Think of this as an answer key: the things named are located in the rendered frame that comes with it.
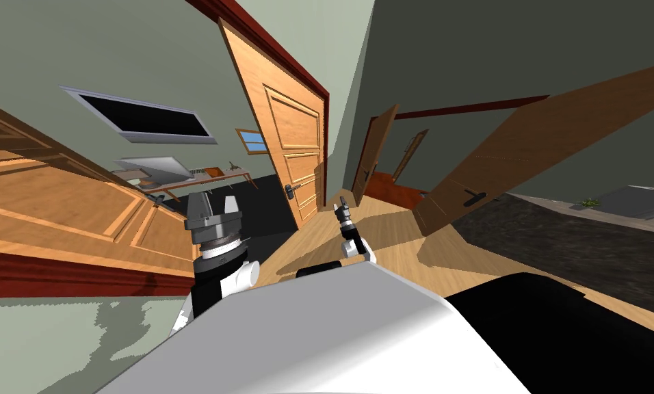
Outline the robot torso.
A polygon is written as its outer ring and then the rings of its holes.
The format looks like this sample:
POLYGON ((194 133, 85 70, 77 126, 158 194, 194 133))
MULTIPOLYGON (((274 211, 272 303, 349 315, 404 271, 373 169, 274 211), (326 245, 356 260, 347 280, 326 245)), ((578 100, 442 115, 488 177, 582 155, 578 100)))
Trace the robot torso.
POLYGON ((355 263, 242 291, 96 394, 530 394, 440 295, 355 263))

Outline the plain brown wooden door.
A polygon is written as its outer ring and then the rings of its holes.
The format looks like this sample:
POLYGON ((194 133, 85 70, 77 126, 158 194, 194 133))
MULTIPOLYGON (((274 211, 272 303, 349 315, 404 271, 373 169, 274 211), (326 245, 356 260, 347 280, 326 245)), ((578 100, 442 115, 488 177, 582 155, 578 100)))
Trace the plain brown wooden door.
POLYGON ((424 237, 654 110, 654 66, 518 108, 414 209, 424 237), (487 197, 471 207, 471 195, 487 197))

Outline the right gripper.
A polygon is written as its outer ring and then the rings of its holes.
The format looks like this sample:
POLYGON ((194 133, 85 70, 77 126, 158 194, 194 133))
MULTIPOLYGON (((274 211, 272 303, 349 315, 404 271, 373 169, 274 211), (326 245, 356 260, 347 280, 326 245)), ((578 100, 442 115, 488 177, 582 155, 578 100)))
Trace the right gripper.
POLYGON ((344 197, 340 197, 341 206, 334 204, 334 213, 339 221, 341 231, 350 231, 355 228, 350 216, 350 210, 344 197))

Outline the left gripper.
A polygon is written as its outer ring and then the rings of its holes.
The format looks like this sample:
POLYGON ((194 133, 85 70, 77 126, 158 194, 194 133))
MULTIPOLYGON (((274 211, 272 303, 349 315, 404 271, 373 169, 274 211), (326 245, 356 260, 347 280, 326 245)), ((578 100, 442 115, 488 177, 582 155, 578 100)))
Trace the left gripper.
POLYGON ((185 229, 191 231, 193 244, 204 244, 228 237, 241 230, 242 213, 235 196, 224 197, 224 214, 213 215, 206 192, 188 195, 185 229))

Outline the wooden desk with monitor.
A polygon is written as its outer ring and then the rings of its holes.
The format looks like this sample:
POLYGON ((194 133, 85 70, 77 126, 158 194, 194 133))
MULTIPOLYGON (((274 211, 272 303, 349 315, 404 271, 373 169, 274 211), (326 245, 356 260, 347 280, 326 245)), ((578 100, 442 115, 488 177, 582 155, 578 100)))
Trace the wooden desk with monitor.
POLYGON ((175 201, 179 198, 171 192, 173 189, 203 185, 235 177, 242 177, 250 185, 255 185, 249 171, 233 164, 227 170, 217 167, 189 170, 171 156, 122 158, 115 160, 114 163, 122 168, 118 175, 134 170, 147 174, 146 177, 141 177, 140 182, 136 185, 145 194, 161 192, 175 201))

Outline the light wooden panelled door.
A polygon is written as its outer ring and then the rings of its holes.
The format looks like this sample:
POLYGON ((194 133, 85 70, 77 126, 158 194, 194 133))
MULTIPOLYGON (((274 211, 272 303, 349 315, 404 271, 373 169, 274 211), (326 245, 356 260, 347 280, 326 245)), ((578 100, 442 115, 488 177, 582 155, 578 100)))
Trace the light wooden panelled door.
POLYGON ((0 109, 0 252, 190 277, 183 217, 0 109))
POLYGON ((287 184, 302 185, 287 199, 301 228, 318 213, 324 195, 324 100, 228 22, 220 19, 218 25, 280 188, 286 196, 287 184))

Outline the grey framed dark window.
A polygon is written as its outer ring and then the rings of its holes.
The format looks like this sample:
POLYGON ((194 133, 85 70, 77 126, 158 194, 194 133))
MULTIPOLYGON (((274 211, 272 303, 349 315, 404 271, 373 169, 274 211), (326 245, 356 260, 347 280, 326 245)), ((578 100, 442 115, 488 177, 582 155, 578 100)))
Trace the grey framed dark window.
POLYGON ((130 143, 217 144, 194 111, 68 86, 60 88, 130 143))

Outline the small blue framed picture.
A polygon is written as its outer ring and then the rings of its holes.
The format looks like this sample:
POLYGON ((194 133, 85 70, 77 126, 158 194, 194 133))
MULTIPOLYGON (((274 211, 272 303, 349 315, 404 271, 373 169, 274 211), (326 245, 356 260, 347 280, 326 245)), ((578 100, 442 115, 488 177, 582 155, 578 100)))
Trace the small blue framed picture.
POLYGON ((268 154, 266 143, 260 132, 245 129, 236 129, 236 132, 248 155, 268 154))

